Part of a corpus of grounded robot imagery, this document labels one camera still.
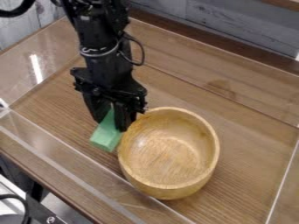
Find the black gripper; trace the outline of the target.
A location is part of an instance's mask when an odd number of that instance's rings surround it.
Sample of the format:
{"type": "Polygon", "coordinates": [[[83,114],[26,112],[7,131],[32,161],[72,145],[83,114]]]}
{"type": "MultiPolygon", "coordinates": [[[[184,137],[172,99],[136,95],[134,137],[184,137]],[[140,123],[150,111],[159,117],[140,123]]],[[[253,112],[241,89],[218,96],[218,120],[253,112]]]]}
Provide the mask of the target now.
{"type": "Polygon", "coordinates": [[[88,112],[100,123],[114,104],[115,125],[126,132],[136,120],[136,113],[146,112],[147,90],[135,80],[134,67],[143,61],[132,60],[130,49],[100,52],[96,49],[82,49],[84,67],[70,70],[75,78],[75,89],[82,92],[88,112]]]}

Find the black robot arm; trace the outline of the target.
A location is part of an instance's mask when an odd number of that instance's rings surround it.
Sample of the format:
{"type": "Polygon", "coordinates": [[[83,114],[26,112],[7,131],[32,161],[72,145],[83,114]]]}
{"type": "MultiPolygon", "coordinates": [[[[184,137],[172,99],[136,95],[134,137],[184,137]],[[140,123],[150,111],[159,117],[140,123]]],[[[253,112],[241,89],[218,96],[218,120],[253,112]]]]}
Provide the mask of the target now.
{"type": "Polygon", "coordinates": [[[127,33],[128,6],[124,0],[60,0],[79,37],[79,54],[86,66],[75,67],[75,89],[82,92],[96,122],[115,112],[115,127],[127,131],[136,115],[146,111],[147,89],[134,78],[131,45],[140,41],[127,33]]]}

